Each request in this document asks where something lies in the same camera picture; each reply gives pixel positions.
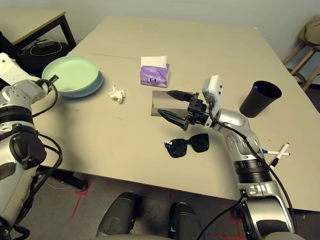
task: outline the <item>pen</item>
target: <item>pen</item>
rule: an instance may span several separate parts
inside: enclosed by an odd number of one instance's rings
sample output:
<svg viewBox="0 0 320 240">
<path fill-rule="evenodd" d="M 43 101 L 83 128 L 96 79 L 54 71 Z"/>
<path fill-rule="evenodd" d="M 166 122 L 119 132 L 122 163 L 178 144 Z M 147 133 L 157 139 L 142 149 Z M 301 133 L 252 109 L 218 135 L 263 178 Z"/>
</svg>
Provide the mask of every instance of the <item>pen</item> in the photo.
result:
<svg viewBox="0 0 320 240">
<path fill-rule="evenodd" d="M 262 153 L 264 153 L 264 154 L 278 155 L 278 154 L 279 154 L 279 151 L 269 151 L 269 150 L 266 150 L 266 149 L 262 149 Z M 283 155 L 283 156 L 290 156 L 291 154 L 290 154 L 289 152 L 284 152 L 282 155 Z"/>
<path fill-rule="evenodd" d="M 270 168 L 272 169 L 275 168 L 275 166 L 278 164 L 279 159 L 282 157 L 282 155 L 284 154 L 284 152 L 287 150 L 288 147 L 289 147 L 289 143 L 287 142 L 285 145 L 283 145 L 279 153 L 275 156 L 275 159 L 270 163 Z"/>
</svg>

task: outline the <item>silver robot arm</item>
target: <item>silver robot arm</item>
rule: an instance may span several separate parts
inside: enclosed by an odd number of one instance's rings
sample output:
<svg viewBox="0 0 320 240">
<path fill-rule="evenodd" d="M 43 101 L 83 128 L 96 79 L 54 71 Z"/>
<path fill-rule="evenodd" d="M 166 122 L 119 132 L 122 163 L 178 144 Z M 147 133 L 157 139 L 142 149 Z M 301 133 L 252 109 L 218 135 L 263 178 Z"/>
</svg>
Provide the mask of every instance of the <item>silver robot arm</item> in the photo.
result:
<svg viewBox="0 0 320 240">
<path fill-rule="evenodd" d="M 173 112 L 159 109 L 162 117 L 183 130 L 187 130 L 189 124 L 201 124 L 205 128 L 219 131 L 224 136 L 238 175 L 238 188 L 244 197 L 240 204 L 240 212 L 246 237 L 249 240 L 264 240 L 276 232 L 288 232 L 296 236 L 293 220 L 277 182 L 272 180 L 268 168 L 252 153 L 244 139 L 232 131 L 237 130 L 245 135 L 255 154 L 264 160 L 259 140 L 250 129 L 248 119 L 239 112 L 221 108 L 223 85 L 219 76 L 212 76 L 204 82 L 202 93 L 208 105 L 198 99 L 198 93 L 167 93 L 177 100 L 189 102 L 188 114 L 186 118 L 181 118 Z"/>
<path fill-rule="evenodd" d="M 0 53 L 0 78 L 11 84 L 0 90 L 0 228 L 10 232 L 47 156 L 31 105 L 48 94 L 48 85 L 5 53 Z"/>
</svg>

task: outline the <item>table edge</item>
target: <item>table edge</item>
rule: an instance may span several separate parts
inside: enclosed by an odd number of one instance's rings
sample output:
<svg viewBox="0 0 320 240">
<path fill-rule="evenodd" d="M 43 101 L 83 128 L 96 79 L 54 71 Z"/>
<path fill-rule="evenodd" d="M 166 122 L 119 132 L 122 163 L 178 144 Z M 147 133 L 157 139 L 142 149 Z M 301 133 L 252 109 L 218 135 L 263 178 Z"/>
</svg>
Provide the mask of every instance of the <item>table edge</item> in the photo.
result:
<svg viewBox="0 0 320 240">
<path fill-rule="evenodd" d="M 18 40 L 12 42 L 13 45 L 16 45 L 18 43 L 20 43 L 21 41 L 23 41 L 24 39 L 26 39 L 27 37 L 31 36 L 32 34 L 36 33 L 37 31 L 39 31 L 40 29 L 42 29 L 43 27 L 45 27 L 46 25 L 52 23 L 53 21 L 57 20 L 58 18 L 61 18 L 63 15 L 65 15 L 66 12 L 62 11 L 59 15 L 53 17 L 52 19 L 50 19 L 49 21 L 45 22 L 44 24 L 40 25 L 39 27 L 37 27 L 36 29 L 32 30 L 31 32 L 29 32 L 28 34 L 20 37 Z"/>
</svg>

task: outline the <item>black knob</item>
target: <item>black knob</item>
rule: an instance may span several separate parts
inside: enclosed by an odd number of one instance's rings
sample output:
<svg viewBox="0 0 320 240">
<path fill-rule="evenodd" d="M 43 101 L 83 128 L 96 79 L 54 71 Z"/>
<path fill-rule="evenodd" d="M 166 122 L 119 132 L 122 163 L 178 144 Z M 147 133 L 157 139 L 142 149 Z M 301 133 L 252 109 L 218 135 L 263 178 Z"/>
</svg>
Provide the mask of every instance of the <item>black knob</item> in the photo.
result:
<svg viewBox="0 0 320 240">
<path fill-rule="evenodd" d="M 47 157 L 41 140 L 30 132 L 19 133 L 11 139 L 10 150 L 24 169 L 40 165 Z"/>
</svg>

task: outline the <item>beige table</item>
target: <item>beige table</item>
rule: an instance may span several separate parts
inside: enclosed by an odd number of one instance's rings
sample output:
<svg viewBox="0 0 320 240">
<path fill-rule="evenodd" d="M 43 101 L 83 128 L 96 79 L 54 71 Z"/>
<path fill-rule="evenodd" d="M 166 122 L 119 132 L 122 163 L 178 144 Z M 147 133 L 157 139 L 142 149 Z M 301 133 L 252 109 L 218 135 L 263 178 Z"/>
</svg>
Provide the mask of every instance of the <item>beige table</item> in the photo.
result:
<svg viewBox="0 0 320 240">
<path fill-rule="evenodd" d="M 294 208 L 320 211 L 320 115 L 257 29 L 108 17 L 69 55 L 93 59 L 105 82 L 89 97 L 60 97 L 35 119 L 39 131 L 61 144 L 62 169 L 237 199 L 237 177 L 222 136 L 201 126 L 184 132 L 151 116 L 152 91 L 200 92 L 206 78 L 219 74 L 222 107 L 238 111 L 253 82 L 265 80 L 279 86 L 282 97 L 250 119 L 251 128 L 265 149 L 278 151 L 290 142 L 291 156 L 283 157 L 275 171 Z M 168 88 L 140 85 L 140 56 L 160 55 L 171 64 Z M 121 105 L 108 97 L 112 82 L 126 90 Z M 34 111 L 52 99 L 50 94 Z M 186 156 L 171 158 L 164 147 L 164 141 L 205 132 L 210 137 L 206 152 L 188 147 Z M 55 159 L 49 153 L 45 163 Z"/>
<path fill-rule="evenodd" d="M 62 10 L 32 8 L 0 8 L 0 31 L 18 49 L 21 49 L 51 29 L 60 25 L 73 49 L 74 37 Z"/>
</svg>

